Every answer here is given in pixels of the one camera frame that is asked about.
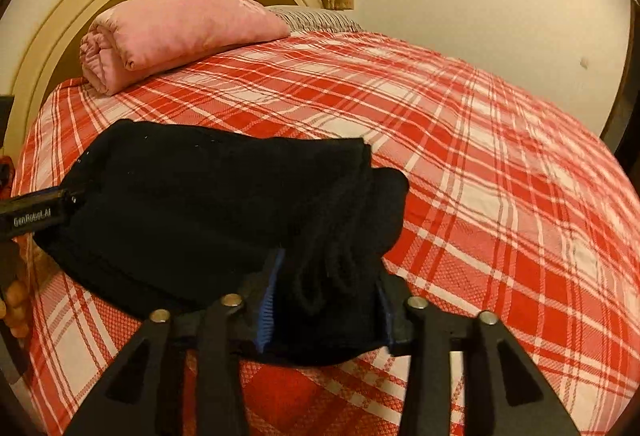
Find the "finger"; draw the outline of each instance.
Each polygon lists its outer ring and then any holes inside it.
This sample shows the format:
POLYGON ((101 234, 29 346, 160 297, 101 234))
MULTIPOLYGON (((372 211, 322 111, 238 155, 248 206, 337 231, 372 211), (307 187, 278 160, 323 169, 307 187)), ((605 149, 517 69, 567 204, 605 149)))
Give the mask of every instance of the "finger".
POLYGON ((20 281, 13 281, 4 294, 8 306, 17 307, 29 298, 27 286, 20 281))
POLYGON ((29 324, 24 323, 11 328, 11 334, 17 339, 25 339, 29 335, 29 324))
POLYGON ((7 308, 4 316, 4 323, 10 328, 25 323, 27 320, 27 306, 25 304, 17 308, 7 308))

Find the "black fabric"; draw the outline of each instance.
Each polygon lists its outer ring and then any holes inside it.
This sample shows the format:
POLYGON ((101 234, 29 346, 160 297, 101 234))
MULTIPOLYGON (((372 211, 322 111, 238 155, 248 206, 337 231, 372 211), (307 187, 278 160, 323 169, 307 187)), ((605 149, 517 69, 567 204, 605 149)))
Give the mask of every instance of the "black fabric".
POLYGON ((372 169, 360 138, 256 139, 120 120, 61 187, 84 198, 36 242, 137 318, 204 308, 284 247, 274 345, 349 351, 379 336, 376 276, 401 231, 408 182, 372 169))

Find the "bed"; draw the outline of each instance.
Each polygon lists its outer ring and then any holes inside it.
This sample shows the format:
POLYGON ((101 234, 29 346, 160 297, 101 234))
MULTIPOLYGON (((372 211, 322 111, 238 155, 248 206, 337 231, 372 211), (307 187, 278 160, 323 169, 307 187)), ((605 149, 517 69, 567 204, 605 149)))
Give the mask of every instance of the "bed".
MULTIPOLYGON (((375 165, 410 180, 389 271, 443 309, 494 311, 583 435, 612 427, 640 382, 640 202, 598 138, 497 76, 368 32, 298 33, 101 96, 80 78, 78 42, 120 1, 62 0, 35 35, 4 144, 18 160, 15 195, 59 183, 120 118, 361 136, 375 165)), ((41 255, 20 242, 25 259, 41 255)), ((35 292, 33 320, 25 381, 47 433, 60 435, 138 323, 63 273, 35 292)), ((451 359, 451 433, 462 434, 462 359, 451 359)), ((379 350, 323 369, 245 362, 241 379, 253 434, 393 435, 407 372, 407 358, 379 350)))

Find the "pillow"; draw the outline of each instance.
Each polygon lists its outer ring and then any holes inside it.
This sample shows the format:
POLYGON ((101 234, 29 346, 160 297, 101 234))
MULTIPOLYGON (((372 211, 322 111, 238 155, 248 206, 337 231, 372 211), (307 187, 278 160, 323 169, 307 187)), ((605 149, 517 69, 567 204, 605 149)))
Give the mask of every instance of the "pillow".
POLYGON ((356 21, 341 11, 305 6, 267 6, 267 9, 283 19, 292 32, 345 33, 364 31, 356 21))
POLYGON ((252 0, 130 0, 95 18, 80 62, 87 80, 111 95, 157 72, 289 34, 252 0))

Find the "rolled pink blanket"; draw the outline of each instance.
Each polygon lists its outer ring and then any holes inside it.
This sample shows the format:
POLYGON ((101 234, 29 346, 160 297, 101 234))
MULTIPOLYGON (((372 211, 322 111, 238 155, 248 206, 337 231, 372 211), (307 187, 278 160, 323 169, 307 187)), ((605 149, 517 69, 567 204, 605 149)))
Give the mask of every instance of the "rolled pink blanket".
POLYGON ((87 80, 111 95, 157 72, 289 34, 252 0, 130 0, 95 18, 80 63, 87 80))

